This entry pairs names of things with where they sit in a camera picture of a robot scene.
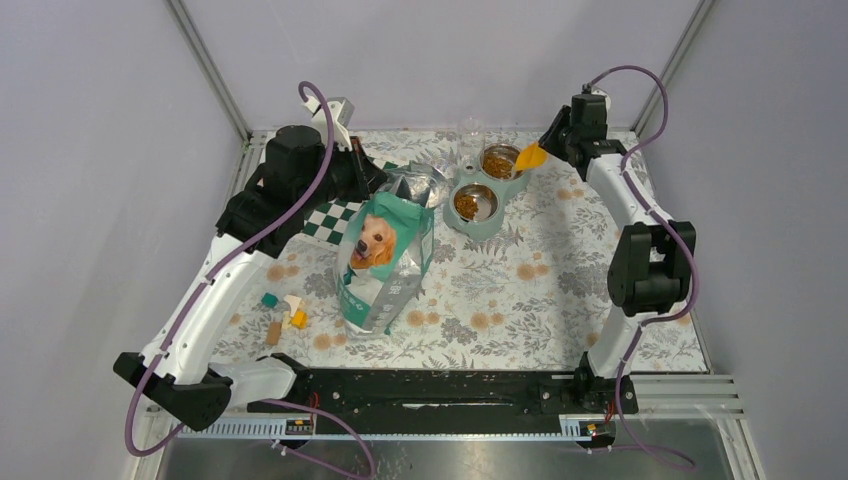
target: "checkered cloth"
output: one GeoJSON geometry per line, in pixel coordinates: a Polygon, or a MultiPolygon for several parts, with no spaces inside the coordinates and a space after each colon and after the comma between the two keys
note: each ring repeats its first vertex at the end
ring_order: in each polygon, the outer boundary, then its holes
{"type": "MultiPolygon", "coordinates": [[[[386,162],[379,159],[371,159],[375,165],[388,170],[397,167],[398,165],[392,162],[386,162]]],[[[303,227],[303,233],[323,240],[333,245],[338,245],[342,241],[342,234],[347,228],[347,222],[353,217],[353,214],[359,211],[361,203],[353,202],[330,202],[316,208],[312,215],[306,219],[306,225],[303,227]]]]}

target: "gray wall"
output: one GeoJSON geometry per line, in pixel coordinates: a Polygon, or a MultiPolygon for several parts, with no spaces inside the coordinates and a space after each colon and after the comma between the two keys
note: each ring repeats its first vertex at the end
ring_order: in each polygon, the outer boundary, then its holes
{"type": "Polygon", "coordinates": [[[697,307],[770,479],[844,478],[848,3],[721,2],[646,157],[698,229],[697,307]]]}
{"type": "Polygon", "coordinates": [[[164,2],[4,2],[0,45],[0,477],[114,480],[112,362],[196,273],[239,141],[164,2]]]}
{"type": "MultiPolygon", "coordinates": [[[[186,0],[253,128],[301,122],[300,80],[356,105],[356,128],[547,126],[595,75],[621,63],[660,71],[697,0],[186,0]]],[[[630,126],[651,89],[625,92],[630,126]]]]}

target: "kibble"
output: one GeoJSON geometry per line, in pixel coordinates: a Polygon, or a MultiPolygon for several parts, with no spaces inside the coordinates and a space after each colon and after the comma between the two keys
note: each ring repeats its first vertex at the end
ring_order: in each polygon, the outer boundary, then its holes
{"type": "Polygon", "coordinates": [[[512,177],[512,162],[490,153],[483,157],[483,170],[495,178],[506,180],[512,177]]]}
{"type": "Polygon", "coordinates": [[[454,206],[456,206],[456,211],[462,217],[469,220],[474,219],[474,215],[477,214],[477,210],[479,209],[477,202],[471,195],[459,195],[454,201],[454,206]]]}

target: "floral tablecloth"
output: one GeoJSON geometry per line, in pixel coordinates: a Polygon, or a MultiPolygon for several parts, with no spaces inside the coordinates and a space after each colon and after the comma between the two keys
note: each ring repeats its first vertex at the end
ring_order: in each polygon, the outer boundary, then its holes
{"type": "MultiPolygon", "coordinates": [[[[540,133],[500,132],[491,140],[523,148],[540,133]]],[[[453,174],[453,133],[358,135],[373,157],[426,162],[453,174]]],[[[636,141],[632,133],[614,136],[627,147],[636,141]]],[[[650,189],[641,156],[634,168],[650,189]]],[[[572,369],[609,314],[606,272],[618,235],[600,197],[565,162],[551,159],[509,203],[503,229],[490,240],[470,240],[438,212],[423,290],[392,324],[391,335],[356,342],[345,336],[336,299],[335,247],[298,235],[238,307],[213,361],[285,352],[314,367],[572,369]],[[284,309],[263,306],[265,293],[302,297],[308,327],[286,325],[279,344],[266,345],[268,325],[284,309]]],[[[691,320],[647,328],[634,370],[705,371],[691,320]]]]}

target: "dog face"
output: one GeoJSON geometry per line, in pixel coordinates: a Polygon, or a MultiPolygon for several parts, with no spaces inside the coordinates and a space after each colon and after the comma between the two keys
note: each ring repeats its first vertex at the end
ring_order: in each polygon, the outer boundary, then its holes
{"type": "Polygon", "coordinates": [[[350,266],[363,269],[388,265],[395,255],[397,234],[389,222],[370,213],[362,223],[362,233],[350,256],[350,266]]]}

